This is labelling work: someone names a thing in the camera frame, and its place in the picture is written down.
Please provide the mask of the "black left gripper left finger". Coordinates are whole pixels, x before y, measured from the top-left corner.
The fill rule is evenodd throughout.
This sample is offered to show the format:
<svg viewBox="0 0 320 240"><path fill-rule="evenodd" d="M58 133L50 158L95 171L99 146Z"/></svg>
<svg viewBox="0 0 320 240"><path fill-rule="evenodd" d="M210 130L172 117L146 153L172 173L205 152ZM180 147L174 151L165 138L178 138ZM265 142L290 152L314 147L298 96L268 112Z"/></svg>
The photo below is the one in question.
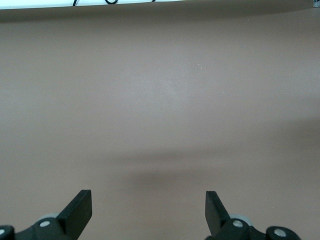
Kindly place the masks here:
<svg viewBox="0 0 320 240"><path fill-rule="evenodd" d="M77 240L92 217L92 192L81 190L55 217L45 217L15 232L11 225L0 226L2 240Z"/></svg>

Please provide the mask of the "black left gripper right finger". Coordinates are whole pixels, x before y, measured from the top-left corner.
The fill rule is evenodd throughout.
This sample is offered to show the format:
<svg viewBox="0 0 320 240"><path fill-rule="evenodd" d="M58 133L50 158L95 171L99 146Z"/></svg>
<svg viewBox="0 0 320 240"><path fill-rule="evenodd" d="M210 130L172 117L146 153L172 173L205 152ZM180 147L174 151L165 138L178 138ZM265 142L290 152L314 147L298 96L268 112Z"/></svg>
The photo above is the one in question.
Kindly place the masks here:
<svg viewBox="0 0 320 240"><path fill-rule="evenodd" d="M291 229L270 226L258 231L251 221L242 215L230 215L215 191L205 195L205 219L210 231L208 240L299 240Z"/></svg>

